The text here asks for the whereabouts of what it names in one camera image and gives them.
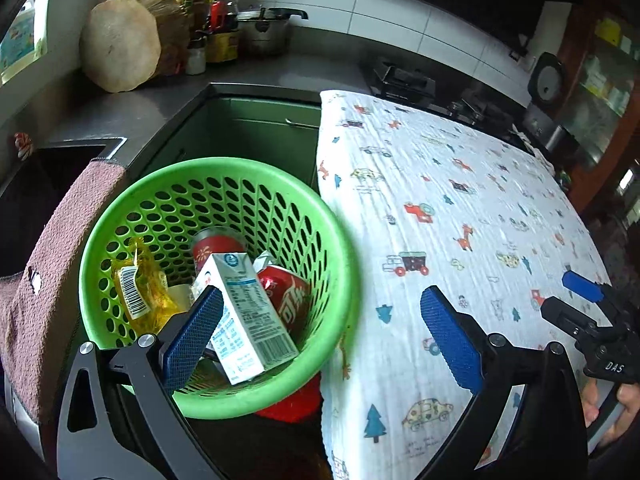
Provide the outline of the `person's right hand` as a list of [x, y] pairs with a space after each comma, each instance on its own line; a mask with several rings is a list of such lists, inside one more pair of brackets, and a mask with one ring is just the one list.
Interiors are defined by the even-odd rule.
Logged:
[[[598, 443], [599, 448], [607, 445], [623, 437], [624, 433], [630, 428], [636, 418], [640, 408], [640, 389], [638, 384], [623, 384], [617, 390], [617, 401], [623, 405], [624, 410], [615, 424], [602, 436]], [[589, 427], [598, 417], [599, 409], [599, 393], [598, 381], [589, 378], [582, 388], [580, 394], [582, 398], [582, 411], [584, 412], [586, 426]]]

